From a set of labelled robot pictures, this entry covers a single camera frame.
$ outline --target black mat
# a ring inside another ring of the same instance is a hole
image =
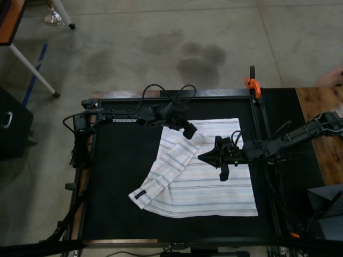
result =
[[[272,132],[289,119],[293,120],[291,128],[304,123],[294,89],[267,89],[265,95]],[[146,101],[145,105],[157,102]],[[104,108],[114,110],[132,110],[136,104],[137,101],[102,102]],[[249,100],[193,100],[188,103],[188,107],[189,119],[239,118],[242,129],[255,131]],[[249,166],[258,217],[208,216],[175,219],[140,210],[128,198],[128,194],[137,189],[146,178],[157,155],[161,131],[161,127],[142,128],[132,124],[111,124],[103,127],[96,135],[83,239],[153,238],[178,241],[274,235],[266,185],[259,164]],[[304,152],[305,157],[301,158],[301,165],[298,160],[288,164],[285,177],[295,207],[298,207],[300,213],[306,213],[307,199],[303,192],[310,185],[318,186],[323,181],[320,179],[321,174],[311,143],[294,150],[297,151]]]
[[[134,109],[136,102],[103,102],[106,109]],[[193,100],[189,119],[239,118],[255,130],[249,100]],[[259,165],[250,167],[258,217],[167,218],[140,210],[128,194],[137,189],[154,162],[161,127],[111,124],[96,136],[94,165],[83,239],[268,236],[272,219]]]

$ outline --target black box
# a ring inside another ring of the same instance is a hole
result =
[[[33,114],[0,88],[0,158],[24,153]]]

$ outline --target white towel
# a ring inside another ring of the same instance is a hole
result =
[[[216,135],[226,138],[240,130],[239,120],[190,122],[198,129],[191,140],[182,131],[163,128],[157,160],[130,199],[140,209],[172,218],[258,216],[248,165],[229,165],[229,179],[222,182],[220,169],[198,160],[198,155],[214,148]],[[242,138],[238,146],[243,147]]]

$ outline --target white table leg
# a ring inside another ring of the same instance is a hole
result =
[[[51,1],[54,4],[59,15],[61,15],[64,23],[67,24],[71,29],[75,29],[75,24],[71,22],[71,20],[68,16],[64,6],[62,5],[61,1],[60,0],[51,0]]]
[[[57,93],[49,83],[43,78],[43,76],[32,66],[32,64],[25,58],[25,56],[14,46],[14,44],[11,44],[10,49],[12,52],[21,60],[22,63],[38,78],[42,84],[50,91],[52,92],[54,97],[59,97],[59,93]]]

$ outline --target drawer handle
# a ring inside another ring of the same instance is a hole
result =
[[[6,115],[9,115],[9,121],[7,122],[7,124],[3,124],[4,120],[5,120],[5,117]],[[12,121],[12,118],[13,118],[13,113],[11,111],[5,113],[3,119],[2,119],[2,122],[1,122],[1,127],[7,129],[10,125],[11,125],[11,121]]]

